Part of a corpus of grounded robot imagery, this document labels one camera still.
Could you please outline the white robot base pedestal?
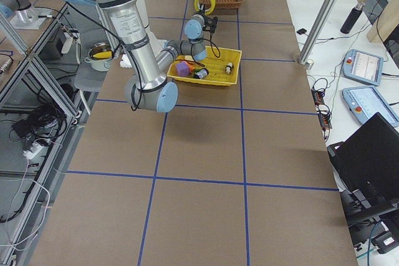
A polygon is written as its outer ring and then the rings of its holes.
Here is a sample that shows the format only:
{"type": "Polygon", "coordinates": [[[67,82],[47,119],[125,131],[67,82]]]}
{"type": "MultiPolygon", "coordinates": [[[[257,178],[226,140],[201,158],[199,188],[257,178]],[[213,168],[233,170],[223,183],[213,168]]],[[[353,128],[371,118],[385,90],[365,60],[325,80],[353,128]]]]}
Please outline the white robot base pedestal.
{"type": "Polygon", "coordinates": [[[50,15],[52,9],[30,7],[24,11],[16,11],[16,15],[11,19],[11,25],[15,29],[38,30],[50,15]]]}

